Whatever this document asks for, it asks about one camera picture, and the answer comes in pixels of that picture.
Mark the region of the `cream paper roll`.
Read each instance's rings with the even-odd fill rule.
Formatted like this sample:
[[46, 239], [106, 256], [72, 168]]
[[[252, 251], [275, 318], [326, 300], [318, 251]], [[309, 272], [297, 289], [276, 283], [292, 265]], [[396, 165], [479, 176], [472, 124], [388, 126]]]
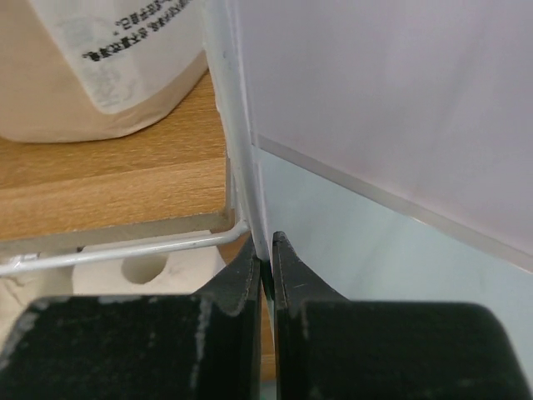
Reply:
[[37, 298], [72, 295], [73, 267], [1, 276], [1, 347], [19, 315]]

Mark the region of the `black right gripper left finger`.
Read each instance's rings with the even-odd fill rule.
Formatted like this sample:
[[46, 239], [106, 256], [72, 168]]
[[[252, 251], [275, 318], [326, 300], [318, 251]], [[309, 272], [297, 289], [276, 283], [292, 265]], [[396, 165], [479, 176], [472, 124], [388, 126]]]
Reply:
[[2, 398], [259, 398], [260, 267], [246, 242], [190, 294], [31, 302], [2, 350]]

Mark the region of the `tan paper roll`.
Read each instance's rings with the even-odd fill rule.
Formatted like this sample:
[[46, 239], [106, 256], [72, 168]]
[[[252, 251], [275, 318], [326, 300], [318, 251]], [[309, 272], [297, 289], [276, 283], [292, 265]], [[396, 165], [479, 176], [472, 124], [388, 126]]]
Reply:
[[14, 142], [135, 133], [206, 70], [197, 1], [1, 4], [1, 135]]

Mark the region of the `unwrapped white paper roll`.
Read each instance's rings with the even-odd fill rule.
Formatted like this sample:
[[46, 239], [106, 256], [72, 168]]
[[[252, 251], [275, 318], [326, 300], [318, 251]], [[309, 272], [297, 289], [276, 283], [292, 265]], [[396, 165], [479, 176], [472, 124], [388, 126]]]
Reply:
[[72, 273], [73, 292], [77, 295], [193, 293], [225, 266], [216, 247], [78, 264]]

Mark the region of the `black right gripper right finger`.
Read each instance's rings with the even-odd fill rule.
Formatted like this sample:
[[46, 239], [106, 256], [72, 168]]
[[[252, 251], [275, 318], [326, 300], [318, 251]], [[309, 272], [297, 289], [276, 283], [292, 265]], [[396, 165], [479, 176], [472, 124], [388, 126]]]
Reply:
[[352, 301], [273, 236], [280, 399], [529, 399], [502, 324], [468, 302]]

